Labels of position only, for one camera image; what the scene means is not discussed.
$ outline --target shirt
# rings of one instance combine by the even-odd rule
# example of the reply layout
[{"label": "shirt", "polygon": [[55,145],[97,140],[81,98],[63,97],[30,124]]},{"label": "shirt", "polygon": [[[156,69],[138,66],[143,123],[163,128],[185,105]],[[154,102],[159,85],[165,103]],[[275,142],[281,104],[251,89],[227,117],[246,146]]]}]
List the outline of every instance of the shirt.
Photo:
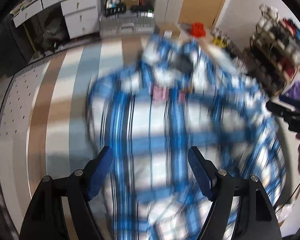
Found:
[{"label": "shirt", "polygon": [[[171,67],[181,57],[192,64],[190,73]],[[197,238],[211,202],[188,164],[191,146],[232,176],[258,176],[274,204],[285,165],[266,99],[255,79],[214,64],[195,41],[159,36],[133,66],[93,82],[90,137],[114,152],[103,188],[113,238]],[[235,198],[224,238],[231,237],[237,204]]]}]

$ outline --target black cable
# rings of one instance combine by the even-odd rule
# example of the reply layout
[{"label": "black cable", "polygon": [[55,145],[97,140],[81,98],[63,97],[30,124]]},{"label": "black cable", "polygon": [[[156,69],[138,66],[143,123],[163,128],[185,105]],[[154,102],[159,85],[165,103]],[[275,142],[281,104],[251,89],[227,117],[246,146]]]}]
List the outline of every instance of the black cable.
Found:
[{"label": "black cable", "polygon": [[278,211],[280,211],[283,207],[284,207],[284,205],[285,204],[287,204],[288,202],[289,202],[289,200],[292,198],[292,196],[295,194],[295,192],[297,191],[297,189],[300,187],[300,183],[299,183],[299,185],[296,187],[296,189],[294,190],[294,192],[291,194],[291,196],[288,198],[288,200],[278,209]]}]

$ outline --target desk leg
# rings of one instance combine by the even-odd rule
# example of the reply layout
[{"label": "desk leg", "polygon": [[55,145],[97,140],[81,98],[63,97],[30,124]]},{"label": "desk leg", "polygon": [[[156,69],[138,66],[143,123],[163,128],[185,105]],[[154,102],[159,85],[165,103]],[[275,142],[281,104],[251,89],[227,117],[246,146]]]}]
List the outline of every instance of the desk leg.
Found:
[{"label": "desk leg", "polygon": [[33,42],[32,42],[32,39],[31,39],[30,34],[29,34],[29,32],[28,32],[28,29],[27,29],[27,27],[26,27],[26,25],[25,25],[24,23],[22,23],[22,25],[23,25],[23,27],[24,27],[24,29],[25,29],[25,31],[26,31],[26,35],[27,35],[27,38],[28,38],[28,40],[29,40],[29,42],[30,42],[30,44],[31,44],[31,47],[32,47],[32,49],[34,50],[34,54],[35,54],[35,56],[37,57],[37,56],[38,56],[38,51],[36,50],[36,48],[35,48],[35,46],[34,46],[34,44],[33,44]]}]

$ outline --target plaid shirt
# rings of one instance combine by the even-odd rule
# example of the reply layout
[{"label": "plaid shirt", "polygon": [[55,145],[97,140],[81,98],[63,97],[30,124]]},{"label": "plaid shirt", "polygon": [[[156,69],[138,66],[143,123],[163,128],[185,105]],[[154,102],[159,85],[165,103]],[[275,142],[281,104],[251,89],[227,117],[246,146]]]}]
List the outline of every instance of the plaid shirt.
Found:
[{"label": "plaid shirt", "polygon": [[[191,74],[169,67],[179,55],[193,64]],[[95,81],[88,123],[95,145],[114,150],[103,189],[113,238],[197,238],[211,202],[188,164],[191,146],[233,176],[257,175],[275,203],[285,166],[265,103],[254,79],[213,64],[196,42],[177,45],[157,36],[135,66]]]}]

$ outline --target metal bolt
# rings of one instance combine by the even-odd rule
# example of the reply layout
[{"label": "metal bolt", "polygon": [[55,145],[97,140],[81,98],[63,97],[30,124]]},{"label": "metal bolt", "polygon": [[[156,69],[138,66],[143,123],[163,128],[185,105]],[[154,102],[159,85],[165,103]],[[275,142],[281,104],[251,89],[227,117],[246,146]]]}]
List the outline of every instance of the metal bolt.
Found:
[{"label": "metal bolt", "polygon": [[259,178],[255,175],[252,175],[251,176],[251,179],[254,181],[254,182],[258,182]]},{"label": "metal bolt", "polygon": [[48,182],[50,180],[50,176],[44,176],[43,178],[42,178],[42,181],[43,182]]},{"label": "metal bolt", "polygon": [[74,174],[75,174],[75,176],[79,177],[79,176],[81,176],[83,174],[83,171],[82,170],[76,170],[74,172]]},{"label": "metal bolt", "polygon": [[227,171],[226,171],[226,170],[223,170],[223,169],[218,170],[218,173],[219,173],[221,176],[226,176],[226,175],[227,175]]}]

